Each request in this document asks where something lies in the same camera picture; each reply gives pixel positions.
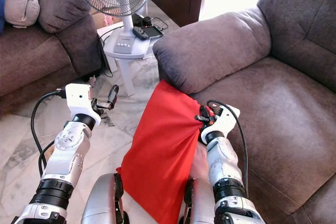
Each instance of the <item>power cord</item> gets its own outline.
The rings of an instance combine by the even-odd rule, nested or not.
[[[239,131],[240,131],[240,134],[241,134],[241,139],[242,139],[242,142],[243,142],[243,148],[244,148],[244,186],[245,186],[246,197],[248,198],[248,178],[247,178],[247,176],[248,176],[248,156],[247,156],[247,146],[246,146],[246,141],[245,141],[243,129],[240,125],[240,122],[238,120],[238,117],[237,117],[236,113],[228,105],[226,105],[226,104],[224,104],[220,101],[217,101],[217,100],[209,100],[206,103],[206,105],[208,107],[210,107],[211,103],[217,103],[217,104],[222,105],[225,108],[227,108],[228,111],[230,111],[230,113],[233,115],[233,117],[235,118],[235,120],[238,124],[238,128],[239,128]]]
[[[165,21],[163,21],[162,19],[160,19],[160,18],[158,18],[158,17],[155,17],[155,18],[152,18],[151,20],[154,20],[154,19],[158,19],[158,20],[160,20],[162,23],[164,23],[165,24],[165,28],[162,28],[162,30],[166,30],[166,29],[168,29],[169,28],[169,25],[165,22]]]
[[[42,171],[42,162],[43,162],[43,166],[44,166],[44,168],[46,168],[46,166],[47,166],[47,161],[46,161],[46,157],[44,156],[44,153],[46,152],[46,150],[47,150],[48,148],[50,148],[50,147],[53,145],[54,141],[52,141],[51,143],[49,143],[49,144],[47,145],[47,147],[44,148],[44,149],[42,150],[42,147],[41,147],[41,145],[40,145],[40,142],[39,142],[39,140],[38,140],[38,138],[37,138],[37,135],[36,135],[36,132],[35,132],[35,115],[36,115],[36,111],[37,111],[38,107],[40,106],[40,104],[41,104],[46,98],[48,98],[48,97],[52,97],[52,96],[54,96],[54,95],[57,95],[57,96],[59,96],[59,97],[65,99],[65,98],[66,98],[66,92],[65,92],[65,89],[57,89],[57,90],[54,91],[54,92],[51,92],[51,93],[48,93],[48,94],[45,94],[44,96],[42,96],[42,97],[37,101],[37,103],[36,103],[36,105],[35,105],[35,107],[34,107],[34,109],[33,109],[33,112],[32,112],[32,117],[31,117],[31,119],[30,119],[30,130],[31,130],[31,133],[32,133],[32,135],[33,135],[33,138],[34,138],[35,144],[36,144],[36,146],[37,146],[37,149],[38,149],[38,151],[40,152],[40,156],[39,156],[39,158],[38,158],[38,168],[39,168],[39,171],[40,171],[40,176],[42,176],[42,172],[41,172],[41,171]]]
[[[121,27],[123,27],[123,26],[116,27],[116,28],[113,28],[113,29],[107,31],[106,33],[104,33],[104,34],[102,34],[101,36],[99,36],[98,41],[97,41],[97,52],[98,52],[98,54],[100,55],[100,60],[101,60],[101,62],[105,62],[105,63],[106,63],[106,65],[107,65],[107,67],[109,68],[109,71],[110,71],[110,73],[111,73],[111,76],[108,76],[108,75],[105,73],[105,70],[104,70],[104,68],[103,68],[103,64],[102,64],[102,66],[101,66],[101,68],[102,68],[102,72],[103,72],[103,74],[104,74],[106,77],[110,77],[110,78],[113,77],[113,73],[112,73],[112,71],[111,71],[111,69],[110,69],[110,66],[109,66],[109,63],[107,62],[107,60],[106,60],[106,61],[104,60],[104,55],[103,55],[103,53],[101,52],[101,50],[99,49],[99,43],[100,43],[101,38],[102,38],[105,34],[108,34],[108,33],[112,32],[112,31],[114,31],[114,30],[116,30],[116,29],[118,29],[118,28],[121,28]],[[110,36],[107,36],[107,37],[104,39],[104,41],[103,41],[103,47],[104,47],[104,45],[105,45],[105,40],[106,40],[107,38],[109,38],[109,37],[110,37]]]
[[[55,140],[51,141],[40,153],[40,156],[38,157],[38,170],[40,172],[40,177],[42,177],[43,169],[42,169],[42,159],[45,159],[45,152],[55,143]]]

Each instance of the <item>tile floor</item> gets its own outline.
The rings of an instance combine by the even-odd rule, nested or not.
[[[154,3],[149,1],[147,15],[159,17],[169,25],[166,33],[178,28]],[[159,82],[158,64],[153,54],[130,63],[135,94],[127,97],[120,73],[108,79],[101,75],[93,87],[93,96],[106,101],[116,83],[120,85],[117,105],[103,115],[102,123],[94,129],[91,147],[85,158],[83,172],[68,207],[67,221],[80,223],[81,215],[96,179],[105,173],[114,173],[129,150],[132,137],[144,108]],[[0,223],[11,223],[31,200],[39,183],[38,154],[30,132],[30,114],[35,102],[27,102],[12,113],[0,118]],[[66,100],[59,97],[41,104],[35,119],[36,132],[42,147],[51,142],[70,120]],[[127,193],[123,196],[124,209],[131,223],[156,223]]]

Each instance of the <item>gray sofa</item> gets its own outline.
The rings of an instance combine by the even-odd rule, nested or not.
[[[259,0],[169,33],[160,78],[240,109],[267,223],[336,223],[336,0]],[[228,137],[242,159],[240,135]]]
[[[39,0],[38,22],[0,37],[1,111],[100,69],[98,35],[84,0]]]

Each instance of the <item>red cloth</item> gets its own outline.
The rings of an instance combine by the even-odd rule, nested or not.
[[[155,88],[125,155],[125,191],[159,224],[178,222],[194,158],[200,105],[165,81]]]

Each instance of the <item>table leg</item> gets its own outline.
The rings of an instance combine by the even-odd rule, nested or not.
[[[116,72],[118,69],[117,69],[117,64],[115,63],[116,61],[114,60],[114,58],[110,56],[106,56],[106,58],[107,58],[107,62],[109,63],[111,72],[112,73]]]
[[[130,67],[128,65],[129,62],[132,61],[132,59],[115,59],[119,70],[121,72],[122,80],[124,81],[126,93],[128,96],[131,96],[135,93],[133,83],[132,83],[132,74],[130,71]]]

